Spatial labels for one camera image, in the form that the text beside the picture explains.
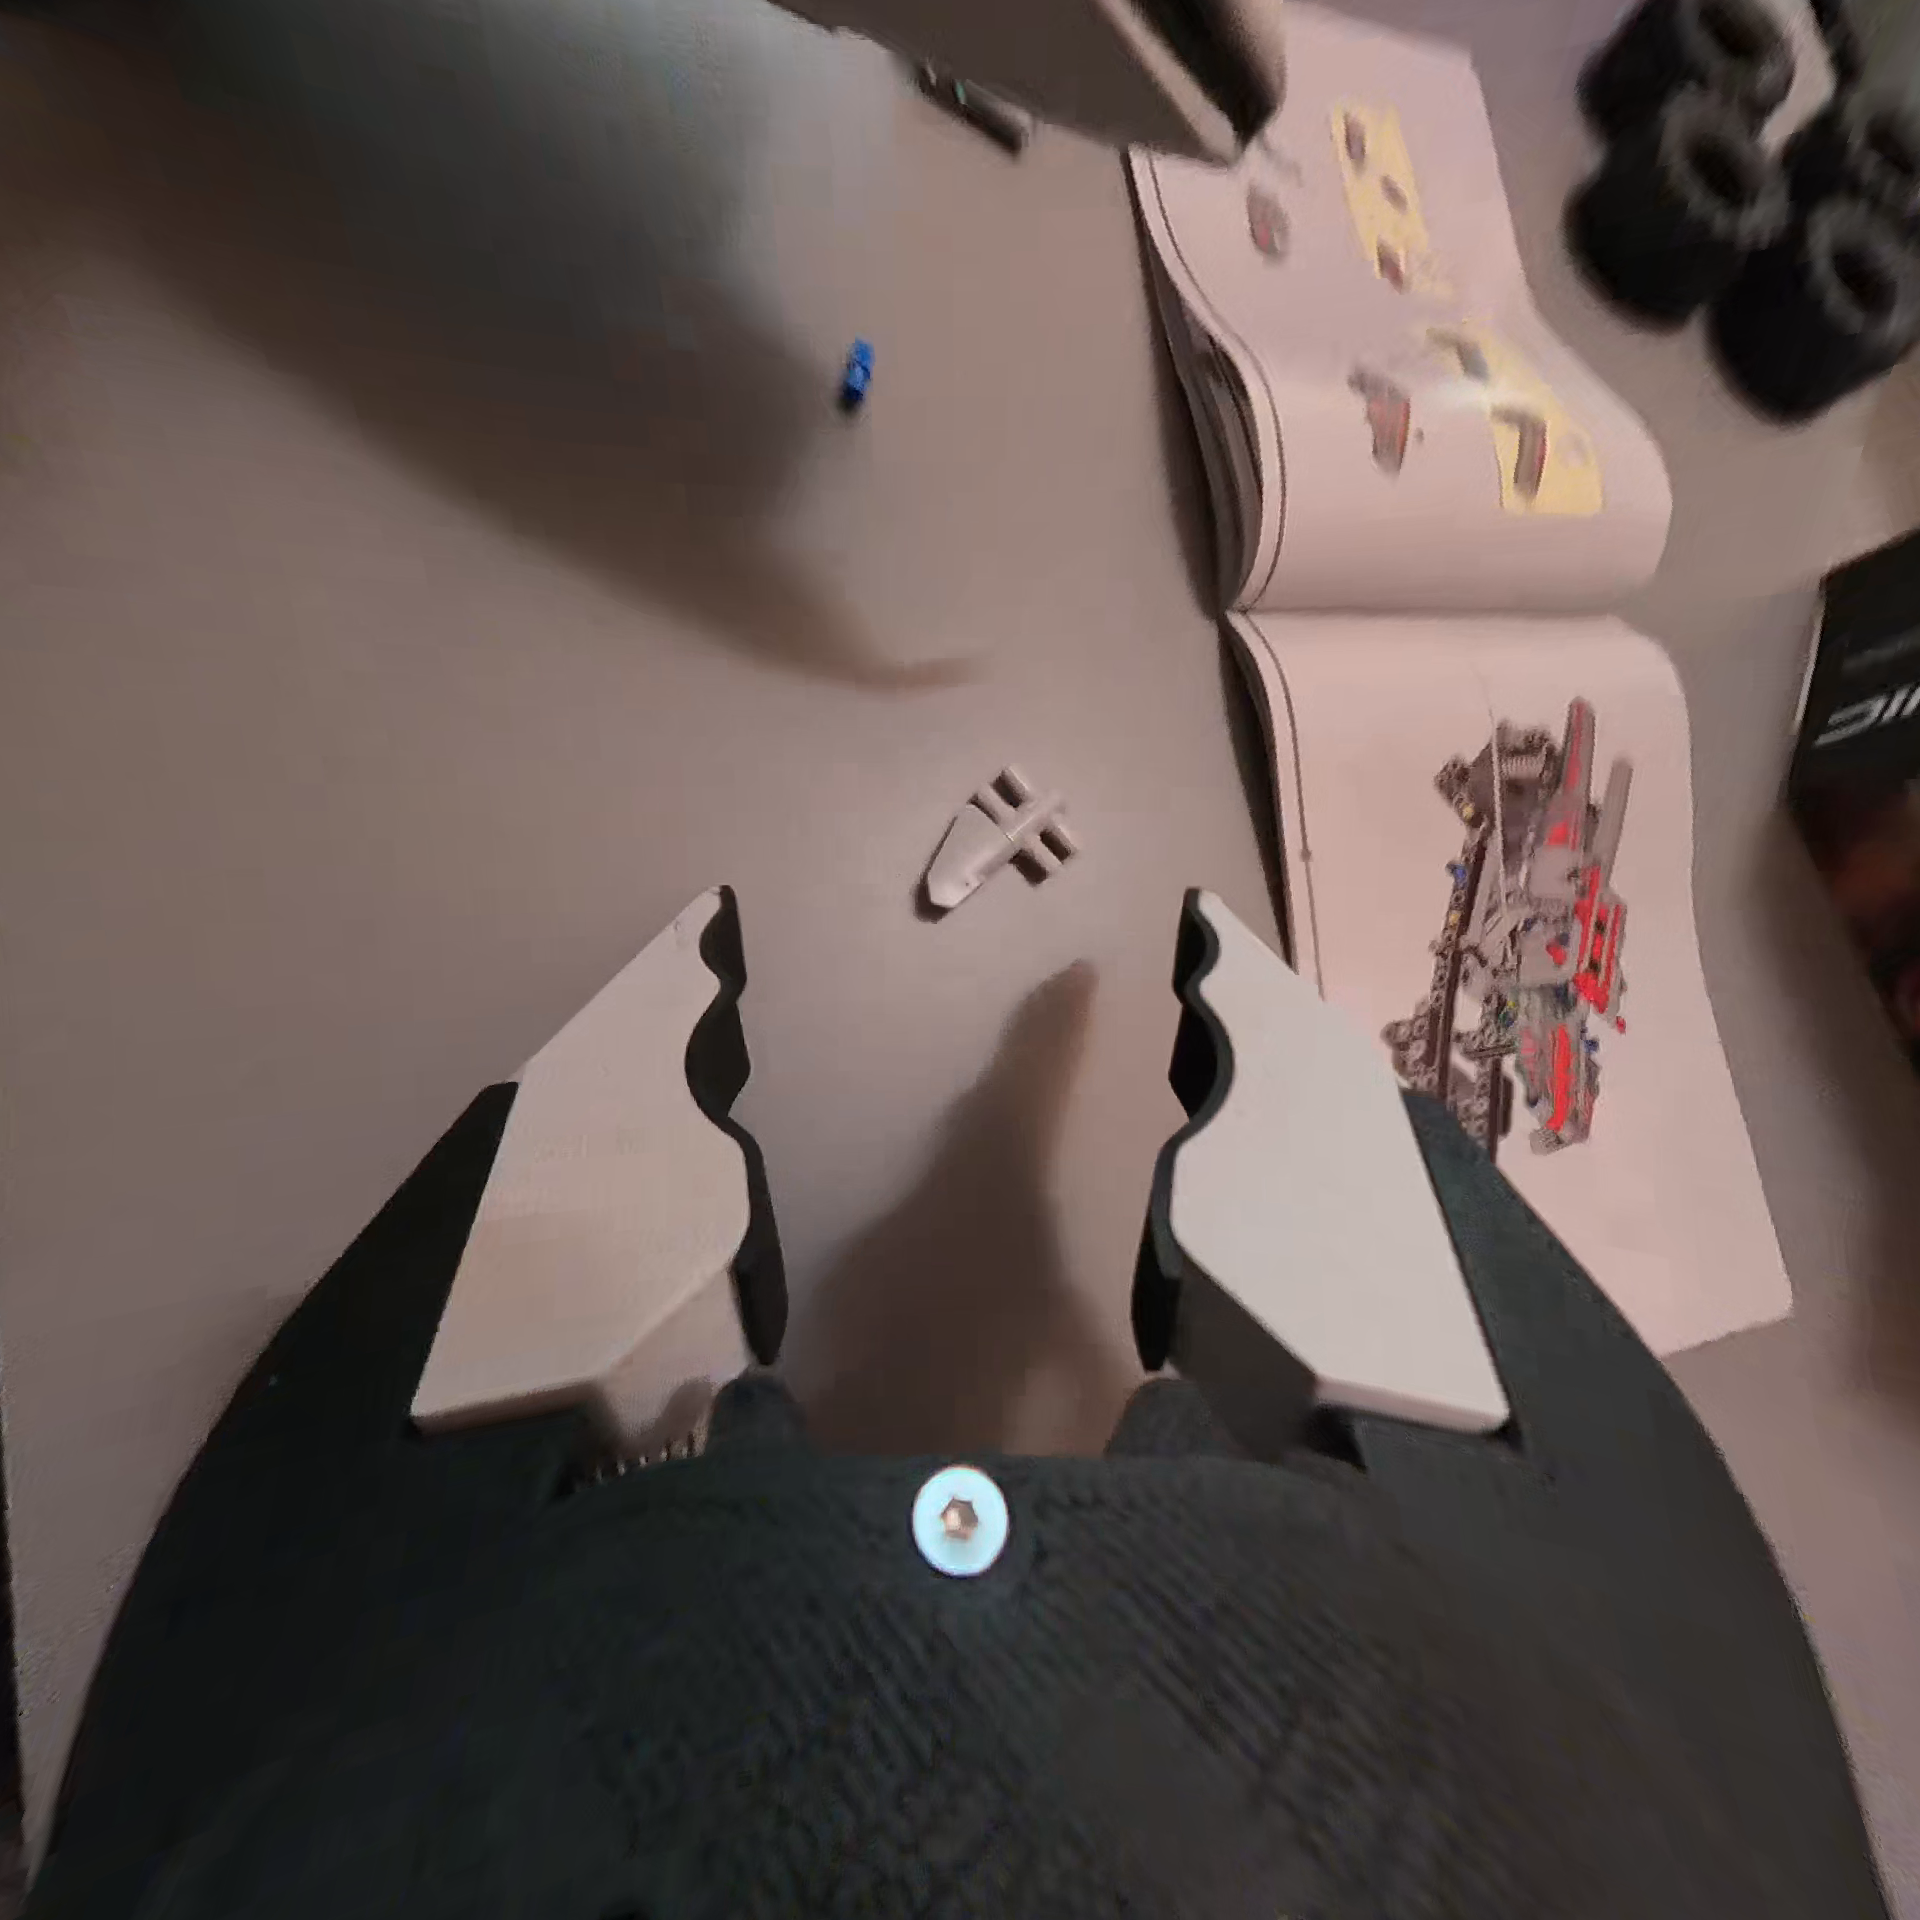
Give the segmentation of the grey toy panel piece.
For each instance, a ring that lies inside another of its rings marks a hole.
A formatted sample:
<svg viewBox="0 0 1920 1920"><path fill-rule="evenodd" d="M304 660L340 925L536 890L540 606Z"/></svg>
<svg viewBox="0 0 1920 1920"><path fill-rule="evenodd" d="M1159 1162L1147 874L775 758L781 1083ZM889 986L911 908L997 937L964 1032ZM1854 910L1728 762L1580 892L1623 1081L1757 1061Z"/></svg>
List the grey toy panel piece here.
<svg viewBox="0 0 1920 1920"><path fill-rule="evenodd" d="M948 821L919 880L915 910L940 919L1007 870L1041 884L1064 872L1078 853L1064 793L1007 766Z"/></svg>

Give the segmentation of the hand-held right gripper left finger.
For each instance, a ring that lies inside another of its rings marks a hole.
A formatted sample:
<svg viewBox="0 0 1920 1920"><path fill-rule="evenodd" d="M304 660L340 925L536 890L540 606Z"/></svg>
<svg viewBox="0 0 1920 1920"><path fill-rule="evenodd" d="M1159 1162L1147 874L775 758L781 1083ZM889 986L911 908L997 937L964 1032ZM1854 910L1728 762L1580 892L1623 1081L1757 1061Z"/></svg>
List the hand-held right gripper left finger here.
<svg viewBox="0 0 1920 1920"><path fill-rule="evenodd" d="M735 892L698 894L519 1071L412 1404L428 1431L576 1412L704 1437L781 1357L785 1250L733 1116L751 1059Z"/></svg>

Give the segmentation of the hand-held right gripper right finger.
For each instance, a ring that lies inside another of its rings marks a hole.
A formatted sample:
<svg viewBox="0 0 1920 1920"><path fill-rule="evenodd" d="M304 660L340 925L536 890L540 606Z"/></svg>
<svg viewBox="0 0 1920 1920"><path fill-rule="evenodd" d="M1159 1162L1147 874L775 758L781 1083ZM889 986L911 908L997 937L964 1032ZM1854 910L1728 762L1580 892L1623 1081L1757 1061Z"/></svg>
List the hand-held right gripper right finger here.
<svg viewBox="0 0 1920 1920"><path fill-rule="evenodd" d="M1247 1453L1334 1422L1492 1435L1511 1406L1405 1095L1358 1026L1222 900L1175 951L1182 1107L1131 1321Z"/></svg>

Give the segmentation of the black toy set box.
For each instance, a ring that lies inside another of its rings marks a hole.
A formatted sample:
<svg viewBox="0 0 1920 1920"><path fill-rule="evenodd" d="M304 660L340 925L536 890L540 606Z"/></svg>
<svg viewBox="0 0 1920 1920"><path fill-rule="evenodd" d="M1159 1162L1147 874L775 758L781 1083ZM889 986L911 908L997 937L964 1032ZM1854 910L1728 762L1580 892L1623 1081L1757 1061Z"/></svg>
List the black toy set box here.
<svg viewBox="0 0 1920 1920"><path fill-rule="evenodd" d="M1919 1063L1919 532L1818 587L1789 815Z"/></svg>

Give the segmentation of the dark grey toy connector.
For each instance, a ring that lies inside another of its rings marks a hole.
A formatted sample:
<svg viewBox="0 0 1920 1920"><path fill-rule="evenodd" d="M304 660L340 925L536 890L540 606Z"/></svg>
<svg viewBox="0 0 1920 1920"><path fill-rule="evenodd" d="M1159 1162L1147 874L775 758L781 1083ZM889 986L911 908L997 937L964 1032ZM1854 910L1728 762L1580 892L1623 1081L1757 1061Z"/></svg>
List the dark grey toy connector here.
<svg viewBox="0 0 1920 1920"><path fill-rule="evenodd" d="M928 61L913 65L920 94L956 122L989 138L1011 155L1023 155L1037 134L1037 116L1003 92L964 81Z"/></svg>

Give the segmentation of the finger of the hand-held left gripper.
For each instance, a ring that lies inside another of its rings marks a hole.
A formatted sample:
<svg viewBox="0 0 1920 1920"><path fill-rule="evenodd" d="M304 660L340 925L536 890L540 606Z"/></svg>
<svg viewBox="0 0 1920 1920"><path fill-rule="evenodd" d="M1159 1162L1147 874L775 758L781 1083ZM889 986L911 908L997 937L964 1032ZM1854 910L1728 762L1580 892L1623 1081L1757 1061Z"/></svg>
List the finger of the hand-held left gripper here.
<svg viewBox="0 0 1920 1920"><path fill-rule="evenodd" d="M1070 132L1228 163L1287 90L1285 2L789 2Z"/></svg>

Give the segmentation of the instruction booklet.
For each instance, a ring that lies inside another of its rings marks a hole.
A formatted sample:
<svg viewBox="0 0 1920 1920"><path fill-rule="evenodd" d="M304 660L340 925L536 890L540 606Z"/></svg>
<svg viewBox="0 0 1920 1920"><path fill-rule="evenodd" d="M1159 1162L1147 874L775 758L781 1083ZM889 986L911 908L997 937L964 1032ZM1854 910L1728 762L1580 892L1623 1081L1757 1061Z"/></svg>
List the instruction booklet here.
<svg viewBox="0 0 1920 1920"><path fill-rule="evenodd" d="M1645 423L1553 333L1468 53L1289 12L1232 165L1127 169L1267 732L1287 951L1663 1357L1789 1315L1698 943Z"/></svg>

